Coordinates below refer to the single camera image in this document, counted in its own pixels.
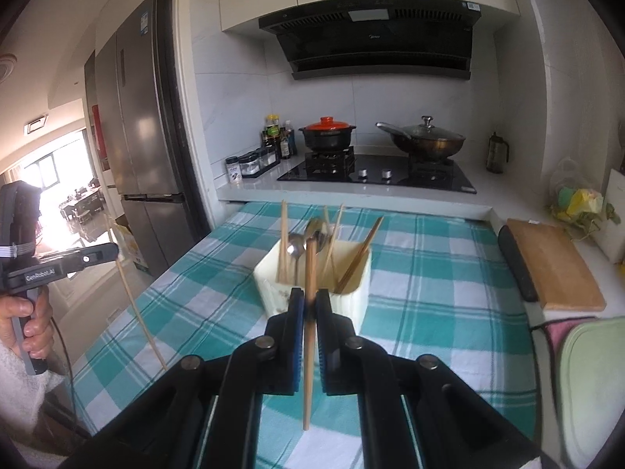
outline green cutting board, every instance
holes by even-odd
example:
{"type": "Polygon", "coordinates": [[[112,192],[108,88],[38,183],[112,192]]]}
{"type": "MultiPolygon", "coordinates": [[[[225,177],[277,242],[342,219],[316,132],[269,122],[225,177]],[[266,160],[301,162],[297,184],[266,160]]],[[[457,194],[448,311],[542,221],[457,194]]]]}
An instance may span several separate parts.
{"type": "Polygon", "coordinates": [[[560,355],[564,447],[576,468],[595,458],[625,408],[625,318],[576,326],[560,355]]]}

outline metal screw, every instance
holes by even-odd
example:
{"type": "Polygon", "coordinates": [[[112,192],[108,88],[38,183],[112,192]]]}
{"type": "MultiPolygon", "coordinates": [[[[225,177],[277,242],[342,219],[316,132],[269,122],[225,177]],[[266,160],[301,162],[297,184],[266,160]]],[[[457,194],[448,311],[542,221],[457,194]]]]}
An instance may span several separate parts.
{"type": "Polygon", "coordinates": [[[433,354],[422,354],[418,358],[419,365],[428,370],[434,370],[438,367],[439,359],[433,354]]]}
{"type": "Polygon", "coordinates": [[[195,370],[201,364],[201,358],[199,356],[195,356],[194,354],[185,356],[182,360],[180,360],[180,366],[183,370],[195,370]]]}
{"type": "Polygon", "coordinates": [[[362,349],[364,345],[364,340],[362,337],[349,337],[345,341],[345,345],[350,349],[362,349]]]}
{"type": "Polygon", "coordinates": [[[260,347],[260,349],[271,349],[276,341],[269,335],[263,335],[262,337],[258,337],[255,343],[257,347],[260,347]]]}

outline human hand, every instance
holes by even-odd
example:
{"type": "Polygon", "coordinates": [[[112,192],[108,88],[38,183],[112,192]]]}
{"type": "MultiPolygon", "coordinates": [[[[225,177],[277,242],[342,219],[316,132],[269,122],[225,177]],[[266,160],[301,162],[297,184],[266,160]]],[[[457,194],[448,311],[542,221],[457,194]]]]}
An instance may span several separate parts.
{"type": "Polygon", "coordinates": [[[21,356],[11,318],[24,318],[31,315],[32,319],[24,326],[23,348],[32,358],[43,360],[52,351],[52,344],[54,343],[54,333],[50,322],[52,307],[50,306],[47,287],[41,288],[39,297],[35,302],[34,312],[32,303],[27,299],[0,296],[0,342],[21,356]]]}

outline spoon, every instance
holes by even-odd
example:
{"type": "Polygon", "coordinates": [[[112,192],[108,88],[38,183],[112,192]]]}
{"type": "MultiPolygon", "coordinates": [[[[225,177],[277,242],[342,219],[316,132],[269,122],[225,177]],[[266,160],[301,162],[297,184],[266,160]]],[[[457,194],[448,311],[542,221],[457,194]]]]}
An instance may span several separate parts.
{"type": "Polygon", "coordinates": [[[289,233],[286,253],[295,258],[295,279],[293,285],[298,285],[299,258],[306,252],[306,239],[299,233],[289,233]]]}
{"type": "Polygon", "coordinates": [[[308,222],[304,231],[304,239],[315,238],[317,240],[317,253],[323,250],[328,239],[327,224],[324,219],[314,217],[308,222]]]}

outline checkered tablecloth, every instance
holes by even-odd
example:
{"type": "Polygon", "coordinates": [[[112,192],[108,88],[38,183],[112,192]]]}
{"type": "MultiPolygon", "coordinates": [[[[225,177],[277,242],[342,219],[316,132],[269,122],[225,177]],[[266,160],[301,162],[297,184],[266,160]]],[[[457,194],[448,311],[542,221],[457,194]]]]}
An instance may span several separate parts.
{"type": "MultiPolygon", "coordinates": [[[[331,219],[335,213],[330,208],[331,219]]],[[[290,205],[289,229],[303,232],[320,214],[319,206],[290,205]]],[[[364,240],[382,215],[362,335],[405,358],[437,355],[532,437],[532,343],[493,231],[463,219],[347,209],[340,238],[364,240]]],[[[279,239],[279,217],[279,204],[246,204],[139,297],[146,323],[171,363],[186,354],[224,356],[264,332],[252,270],[279,239]]],[[[154,382],[159,368],[132,311],[124,312],[75,365],[79,410],[90,429],[112,420],[154,382]]],[[[324,396],[317,374],[306,433],[301,418],[301,392],[265,397],[257,467],[363,465],[355,397],[324,396]]]]}

